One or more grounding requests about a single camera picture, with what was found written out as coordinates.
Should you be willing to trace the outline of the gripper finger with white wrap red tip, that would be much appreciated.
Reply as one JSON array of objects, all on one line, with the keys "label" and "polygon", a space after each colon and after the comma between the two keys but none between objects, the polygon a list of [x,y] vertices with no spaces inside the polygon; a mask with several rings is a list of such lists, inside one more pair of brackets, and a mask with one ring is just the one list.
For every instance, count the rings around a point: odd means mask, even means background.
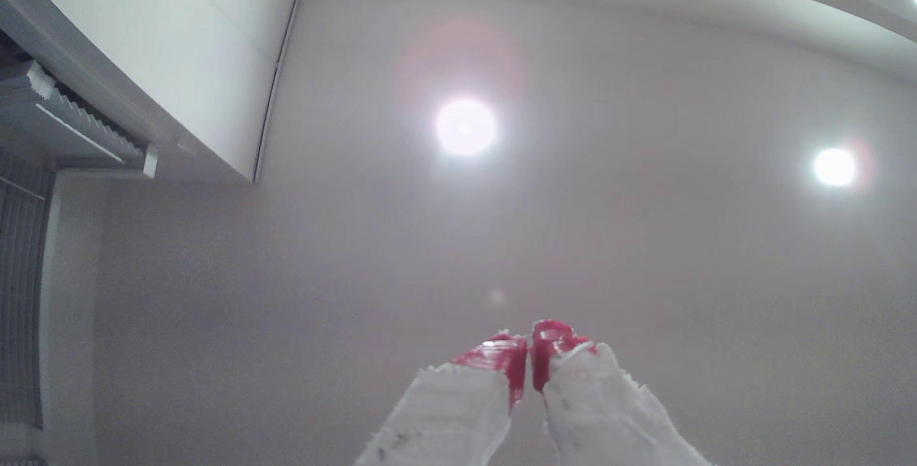
[{"label": "gripper finger with white wrap red tip", "polygon": [[488,465],[524,392],[528,344],[498,333],[419,370],[355,465]]},{"label": "gripper finger with white wrap red tip", "polygon": [[608,344],[539,320],[532,366],[560,465],[710,465]]}]

